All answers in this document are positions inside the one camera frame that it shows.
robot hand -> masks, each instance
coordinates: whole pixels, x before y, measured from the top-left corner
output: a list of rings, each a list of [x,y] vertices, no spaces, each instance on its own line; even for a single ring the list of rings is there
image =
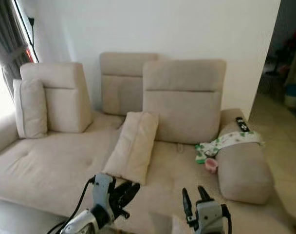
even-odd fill
[[[61,227],[61,234],[95,234],[106,224],[113,223],[120,215],[129,218],[130,214],[123,208],[135,197],[140,189],[138,183],[127,181],[115,188],[116,180],[106,174],[97,174],[89,181],[94,184],[94,206],[84,210],[75,218],[70,218]]]
[[[187,224],[193,227],[195,234],[224,234],[222,217],[228,219],[228,234],[231,234],[231,217],[225,204],[220,205],[204,189],[198,187],[201,200],[196,202],[196,216],[192,214],[192,205],[188,192],[183,188],[183,205]]]

floor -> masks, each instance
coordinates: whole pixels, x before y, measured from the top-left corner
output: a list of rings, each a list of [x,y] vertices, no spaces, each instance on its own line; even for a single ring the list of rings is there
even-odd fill
[[[250,126],[265,141],[265,157],[287,212],[296,219],[296,118],[281,103],[257,95]]]
[[[250,127],[262,134],[276,190],[286,210],[296,218],[296,118],[283,105],[257,95]],[[63,219],[0,201],[0,234],[44,234]]]

tiled floor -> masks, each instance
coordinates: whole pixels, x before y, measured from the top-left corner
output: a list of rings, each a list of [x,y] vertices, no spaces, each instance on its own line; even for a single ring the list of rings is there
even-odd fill
[[[249,122],[263,136],[276,190],[288,213],[296,218],[296,118],[282,104],[257,95]]]

sofa armrest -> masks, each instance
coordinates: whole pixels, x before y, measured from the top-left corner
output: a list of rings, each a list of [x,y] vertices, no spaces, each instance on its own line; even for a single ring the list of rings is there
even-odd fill
[[[222,111],[220,136],[240,131],[235,119],[244,117],[239,109]],[[274,187],[270,169],[257,143],[242,143],[217,154],[222,195],[234,201],[265,204]]]
[[[18,139],[15,113],[0,119],[0,151]]]

sofa seat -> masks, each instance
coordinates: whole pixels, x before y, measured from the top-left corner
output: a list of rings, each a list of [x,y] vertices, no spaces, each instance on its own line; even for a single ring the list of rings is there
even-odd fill
[[[94,113],[94,121],[82,134],[50,132],[40,139],[17,140],[0,152],[0,198],[69,216],[88,178],[102,171],[118,140],[124,118]],[[184,219],[182,188],[191,201],[200,198],[202,185],[218,202],[226,203],[233,219],[234,234],[290,234],[284,211],[275,196],[264,206],[225,200],[216,175],[194,161],[191,145],[156,141],[147,174],[134,200],[115,226],[138,234],[170,233],[171,216]],[[89,186],[81,209],[93,205]]]
[[[88,178],[102,170],[124,117],[94,113],[84,133],[49,132],[17,140],[0,152],[0,198],[58,215],[70,215]],[[89,187],[82,208],[92,204]]]

